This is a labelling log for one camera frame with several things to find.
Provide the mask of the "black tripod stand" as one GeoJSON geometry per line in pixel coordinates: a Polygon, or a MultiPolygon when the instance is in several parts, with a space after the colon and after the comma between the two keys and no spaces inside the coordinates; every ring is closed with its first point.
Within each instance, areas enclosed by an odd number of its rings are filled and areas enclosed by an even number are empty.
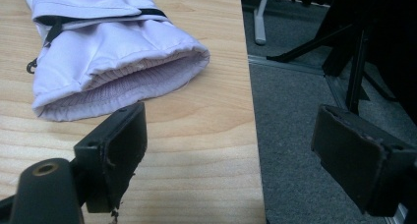
{"type": "Polygon", "coordinates": [[[370,62],[417,119],[417,0],[333,0],[314,39],[271,59],[285,63],[324,45],[331,48],[326,75],[336,77],[352,64],[345,99],[351,112],[358,112],[364,64],[370,62]]]}

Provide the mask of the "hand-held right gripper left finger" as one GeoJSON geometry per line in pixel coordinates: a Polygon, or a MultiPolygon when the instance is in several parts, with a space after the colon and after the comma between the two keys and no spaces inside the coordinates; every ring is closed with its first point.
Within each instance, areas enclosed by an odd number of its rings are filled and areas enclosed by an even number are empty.
{"type": "Polygon", "coordinates": [[[90,213],[117,209],[147,147],[142,102],[112,113],[74,146],[73,173],[79,203],[90,213]]]}

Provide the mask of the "lilac padded ski glove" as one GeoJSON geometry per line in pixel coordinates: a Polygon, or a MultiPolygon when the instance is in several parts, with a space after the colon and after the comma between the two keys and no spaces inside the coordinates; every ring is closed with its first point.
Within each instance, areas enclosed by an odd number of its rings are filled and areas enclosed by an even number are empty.
{"type": "Polygon", "coordinates": [[[26,0],[42,39],[27,70],[32,110],[74,121],[112,113],[187,84],[209,51],[152,0],[26,0]]]}

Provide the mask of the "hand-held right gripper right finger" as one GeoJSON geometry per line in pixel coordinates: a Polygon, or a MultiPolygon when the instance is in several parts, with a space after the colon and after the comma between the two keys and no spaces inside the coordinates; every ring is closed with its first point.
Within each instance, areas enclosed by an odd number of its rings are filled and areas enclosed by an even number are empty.
{"type": "Polygon", "coordinates": [[[417,217],[417,147],[338,107],[319,107],[311,149],[361,212],[417,217]]]}

